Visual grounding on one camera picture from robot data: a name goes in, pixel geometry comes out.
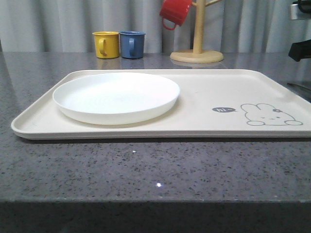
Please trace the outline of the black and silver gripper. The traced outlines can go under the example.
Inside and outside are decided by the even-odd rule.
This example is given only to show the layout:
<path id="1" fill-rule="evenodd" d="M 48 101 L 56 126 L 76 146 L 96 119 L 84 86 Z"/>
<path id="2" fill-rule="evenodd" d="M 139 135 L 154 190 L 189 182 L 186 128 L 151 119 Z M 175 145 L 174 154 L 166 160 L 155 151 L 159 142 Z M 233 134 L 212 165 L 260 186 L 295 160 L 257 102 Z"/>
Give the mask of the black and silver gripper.
<path id="1" fill-rule="evenodd" d="M 311 1 L 310 0 L 295 0 L 289 6 L 291 20 L 308 20 L 311 18 Z M 306 40 L 302 42 L 292 43 L 289 57 L 296 62 L 301 59 L 311 57 L 311 41 Z"/>

